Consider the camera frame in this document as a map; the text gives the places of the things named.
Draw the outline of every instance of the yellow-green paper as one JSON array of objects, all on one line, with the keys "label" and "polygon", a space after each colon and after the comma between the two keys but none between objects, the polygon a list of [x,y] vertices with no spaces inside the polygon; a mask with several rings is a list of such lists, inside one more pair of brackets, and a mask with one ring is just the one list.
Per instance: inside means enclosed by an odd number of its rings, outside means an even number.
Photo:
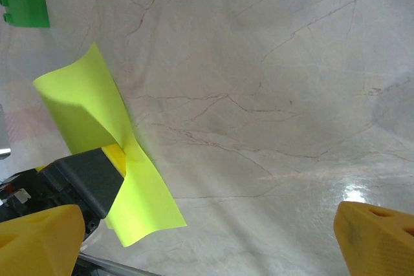
[{"label": "yellow-green paper", "polygon": [[128,113],[94,43],[72,65],[34,81],[69,150],[75,154],[118,143],[126,176],[106,218],[123,246],[186,223],[151,160],[136,141]]}]

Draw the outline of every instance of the white marble table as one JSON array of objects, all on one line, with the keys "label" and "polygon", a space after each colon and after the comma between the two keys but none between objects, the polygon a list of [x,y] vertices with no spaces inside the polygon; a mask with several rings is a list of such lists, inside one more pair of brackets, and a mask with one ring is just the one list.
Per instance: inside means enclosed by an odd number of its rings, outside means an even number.
[{"label": "white marble table", "polygon": [[341,200],[414,213],[414,0],[47,0],[0,24],[2,175],[68,151],[31,86],[93,41],[188,227],[85,252],[162,275],[347,275]]}]

